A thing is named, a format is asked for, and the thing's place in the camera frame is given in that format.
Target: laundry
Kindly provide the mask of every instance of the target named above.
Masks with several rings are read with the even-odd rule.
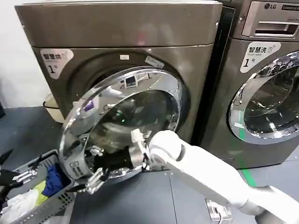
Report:
[[[42,194],[51,197],[69,184],[69,179],[64,175],[61,168],[55,164],[48,169],[46,187]]]
[[[42,194],[42,191],[45,189],[45,187],[46,187],[46,181],[43,181],[34,187],[34,189],[38,191],[38,198],[36,200],[35,206],[42,204],[49,198]]]
[[[9,199],[7,207],[1,211],[0,224],[9,224],[31,211],[35,207],[38,196],[38,190],[33,189]]]

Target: open washing machine door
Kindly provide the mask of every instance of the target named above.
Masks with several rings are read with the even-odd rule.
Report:
[[[232,132],[266,145],[299,135],[299,51],[277,58],[252,74],[229,109]]]
[[[161,130],[176,131],[182,120],[182,81],[151,66],[119,71],[91,88],[67,116],[59,145],[60,161],[68,176],[84,182],[97,168],[96,156],[132,147],[131,131],[139,128],[146,140]],[[113,170],[110,179],[139,173]]]

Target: yellow cloth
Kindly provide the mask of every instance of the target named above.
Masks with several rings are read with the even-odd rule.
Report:
[[[36,200],[35,207],[42,204],[44,201],[48,199],[47,196],[42,194],[42,191],[45,189],[45,187],[46,187],[46,181],[43,181],[34,187],[34,189],[38,191],[38,198]]]

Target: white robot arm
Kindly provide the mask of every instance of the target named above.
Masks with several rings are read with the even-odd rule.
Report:
[[[142,140],[140,131],[134,130],[135,147],[146,152],[151,163],[169,168],[208,199],[254,215],[258,224],[299,223],[299,203],[293,198],[272,186],[250,187],[232,166],[200,147],[189,145],[174,132],[158,132],[147,149]]]

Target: electrical cable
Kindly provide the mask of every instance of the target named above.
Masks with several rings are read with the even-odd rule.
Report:
[[[219,223],[218,224],[222,224],[222,221],[223,221],[223,217],[222,217],[222,214],[218,211],[218,209],[217,208],[215,208],[215,211],[219,214],[219,216],[220,216],[220,221],[219,221]]]

